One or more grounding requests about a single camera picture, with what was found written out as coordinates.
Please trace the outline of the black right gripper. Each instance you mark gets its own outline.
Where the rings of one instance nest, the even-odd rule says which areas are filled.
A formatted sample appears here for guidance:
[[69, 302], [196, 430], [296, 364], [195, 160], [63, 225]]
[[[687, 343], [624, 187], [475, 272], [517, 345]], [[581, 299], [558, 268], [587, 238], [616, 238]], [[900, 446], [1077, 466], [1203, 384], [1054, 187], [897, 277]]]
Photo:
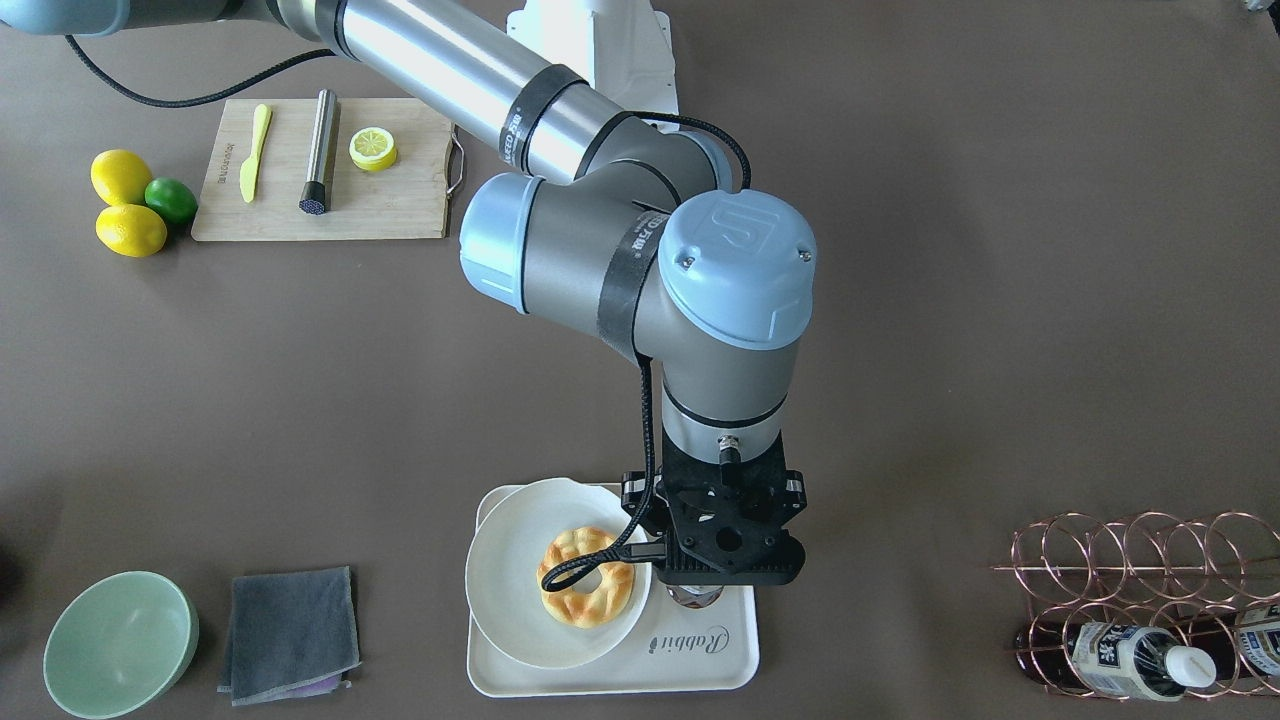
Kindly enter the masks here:
[[803, 474], [785, 466], [782, 439], [760, 456], [727, 454], [704, 462], [663, 439], [664, 465], [641, 510], [644, 471], [623, 475], [622, 509], [639, 520], [644, 542], [621, 550], [627, 562], [650, 562], [667, 585], [782, 585], [806, 555], [785, 524], [806, 507]]

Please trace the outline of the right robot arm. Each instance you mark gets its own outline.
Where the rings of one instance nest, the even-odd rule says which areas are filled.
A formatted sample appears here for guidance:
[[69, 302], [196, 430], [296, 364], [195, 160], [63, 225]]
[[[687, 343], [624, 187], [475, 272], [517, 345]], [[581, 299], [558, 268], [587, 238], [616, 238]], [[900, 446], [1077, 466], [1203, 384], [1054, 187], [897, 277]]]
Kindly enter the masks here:
[[787, 202], [744, 184], [742, 150], [687, 119], [666, 135], [568, 67], [453, 1], [5, 1], [31, 35], [275, 20], [378, 70], [509, 172], [472, 196], [461, 263], [479, 292], [602, 340], [643, 377], [646, 466], [623, 510], [652, 536], [561, 560], [571, 587], [604, 562], [668, 585], [781, 585], [805, 561], [786, 529], [806, 506], [781, 416], [813, 307], [818, 252]]

